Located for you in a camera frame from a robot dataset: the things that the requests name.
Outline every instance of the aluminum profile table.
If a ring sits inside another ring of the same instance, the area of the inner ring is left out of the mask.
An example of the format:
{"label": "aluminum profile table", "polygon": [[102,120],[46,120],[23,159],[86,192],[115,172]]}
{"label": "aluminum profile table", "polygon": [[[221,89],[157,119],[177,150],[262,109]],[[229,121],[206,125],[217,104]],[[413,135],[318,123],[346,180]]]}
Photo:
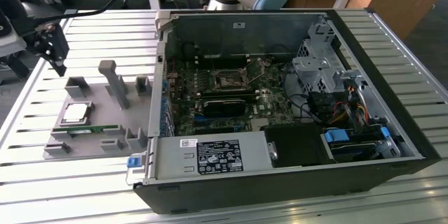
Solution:
{"label": "aluminum profile table", "polygon": [[[442,161],[366,193],[179,215],[154,214],[123,182],[126,157],[70,161],[45,161],[41,157],[66,95],[66,77],[83,76],[89,83],[105,82],[95,69],[103,59],[115,61],[115,72],[125,80],[139,74],[151,75],[155,12],[114,10],[62,21],[70,46],[65,77],[58,78],[39,60],[11,108],[0,131],[0,222],[445,223],[446,91],[374,14],[363,10],[338,13]],[[347,63],[354,67],[349,57]]]}

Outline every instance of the barcode sticker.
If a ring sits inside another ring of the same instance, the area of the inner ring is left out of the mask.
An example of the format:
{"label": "barcode sticker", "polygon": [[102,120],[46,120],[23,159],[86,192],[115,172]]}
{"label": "barcode sticker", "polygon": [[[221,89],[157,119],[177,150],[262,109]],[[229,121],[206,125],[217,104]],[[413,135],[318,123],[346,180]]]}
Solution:
{"label": "barcode sticker", "polygon": [[179,147],[195,147],[197,139],[181,139]]}

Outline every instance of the gray 3d-printed holder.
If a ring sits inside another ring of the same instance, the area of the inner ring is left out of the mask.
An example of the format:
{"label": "gray 3d-printed holder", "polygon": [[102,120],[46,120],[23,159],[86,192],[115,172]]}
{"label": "gray 3d-printed holder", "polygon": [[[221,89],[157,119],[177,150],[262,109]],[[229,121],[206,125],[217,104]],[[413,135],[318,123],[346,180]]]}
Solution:
{"label": "gray 3d-printed holder", "polygon": [[[106,66],[113,69],[114,62],[106,62]],[[82,77],[67,79],[65,85],[67,96],[43,148],[43,159],[129,156],[146,149],[145,130],[150,107],[147,77],[137,77],[134,82],[123,83],[122,78],[111,71],[109,78],[115,80],[109,85],[107,83],[87,85]],[[123,99],[127,102],[126,109],[121,107]],[[74,103],[94,104],[86,114],[87,125],[79,126],[75,123],[71,126],[61,125],[66,107]]]}

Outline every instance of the motherboard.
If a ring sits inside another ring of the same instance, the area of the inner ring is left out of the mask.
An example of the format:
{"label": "motherboard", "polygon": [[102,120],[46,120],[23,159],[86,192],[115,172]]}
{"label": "motherboard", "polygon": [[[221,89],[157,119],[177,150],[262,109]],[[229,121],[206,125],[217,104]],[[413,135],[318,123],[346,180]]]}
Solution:
{"label": "motherboard", "polygon": [[170,62],[166,80],[174,135],[259,131],[294,120],[282,89],[283,62],[219,55]]}

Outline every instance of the warning label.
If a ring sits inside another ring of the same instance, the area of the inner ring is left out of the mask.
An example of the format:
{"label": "warning label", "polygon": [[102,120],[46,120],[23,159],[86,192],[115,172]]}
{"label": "warning label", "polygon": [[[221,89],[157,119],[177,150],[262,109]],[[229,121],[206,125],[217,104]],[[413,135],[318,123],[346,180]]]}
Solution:
{"label": "warning label", "polygon": [[242,171],[237,140],[197,143],[197,171],[201,175]]}

